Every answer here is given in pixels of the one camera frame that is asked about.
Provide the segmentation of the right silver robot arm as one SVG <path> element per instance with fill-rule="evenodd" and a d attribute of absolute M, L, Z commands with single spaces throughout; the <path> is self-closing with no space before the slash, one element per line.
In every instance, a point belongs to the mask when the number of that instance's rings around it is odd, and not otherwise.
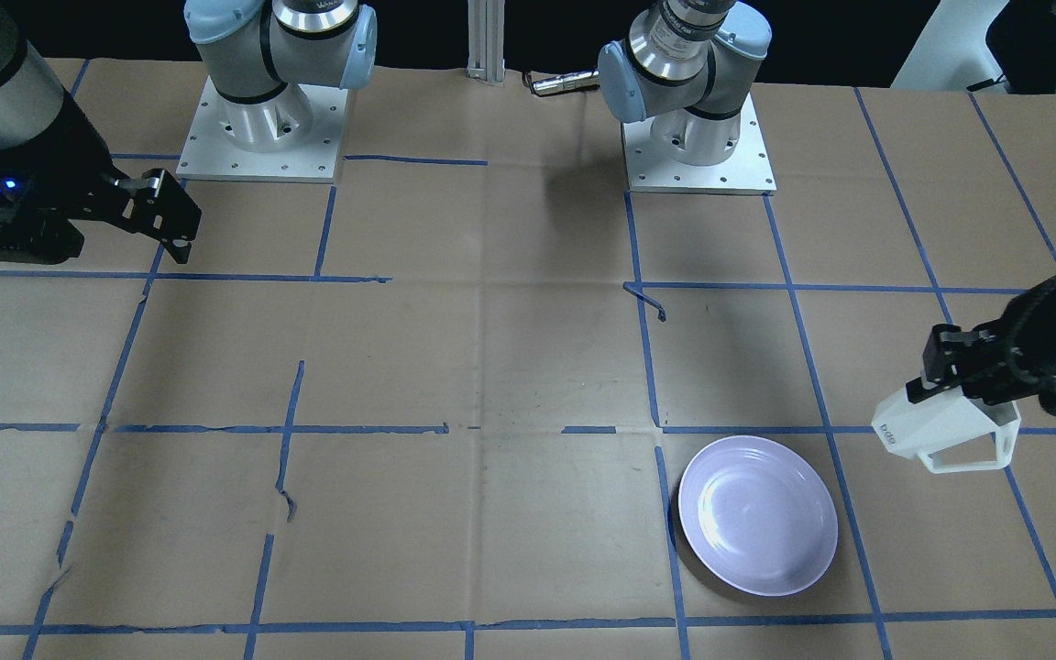
<path fill-rule="evenodd" d="M 189 37 L 208 67 L 235 146 L 276 149 L 312 125 L 302 86 L 360 89 L 377 17 L 357 1 L 189 1 Z M 129 177 L 58 75 L 0 3 L 0 260 L 77 258 L 76 220 L 155 239 L 187 262 L 201 210 L 165 169 Z"/>

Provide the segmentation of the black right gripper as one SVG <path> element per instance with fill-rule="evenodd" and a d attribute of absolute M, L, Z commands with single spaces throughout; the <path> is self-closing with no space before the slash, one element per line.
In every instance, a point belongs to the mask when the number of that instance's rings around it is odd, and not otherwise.
<path fill-rule="evenodd" d="M 184 266 L 202 212 L 167 169 L 122 176 L 48 62 L 12 37 L 0 43 L 0 260 L 76 258 L 79 220 L 155 239 Z"/>

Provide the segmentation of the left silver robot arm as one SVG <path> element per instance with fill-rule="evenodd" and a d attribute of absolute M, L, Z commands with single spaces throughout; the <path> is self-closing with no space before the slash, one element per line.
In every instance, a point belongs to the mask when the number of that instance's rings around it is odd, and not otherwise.
<path fill-rule="evenodd" d="M 765 17 L 748 5 L 657 1 L 634 18 L 628 38 L 600 50 L 600 90 L 622 124 L 670 117 L 671 159 L 715 166 L 728 158 L 725 137 L 703 149 L 689 142 L 712 124 L 736 124 L 770 42 Z M 934 325 L 922 375 L 876 406 L 874 426 L 898 447 L 908 419 L 921 430 L 963 432 L 968 423 L 950 418 L 956 406 L 1006 413 L 1030 396 L 1056 417 L 1056 275 L 973 329 Z"/>

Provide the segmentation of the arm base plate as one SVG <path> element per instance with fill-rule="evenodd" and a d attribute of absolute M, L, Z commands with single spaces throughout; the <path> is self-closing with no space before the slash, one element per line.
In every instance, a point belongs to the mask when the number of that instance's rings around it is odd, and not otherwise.
<path fill-rule="evenodd" d="M 334 184 L 347 128 L 347 89 L 290 84 L 235 103 L 206 80 L 176 174 L 184 180 Z"/>
<path fill-rule="evenodd" d="M 686 109 L 621 125 L 634 193 L 771 195 L 778 182 L 751 95 L 741 112 L 708 120 Z"/>

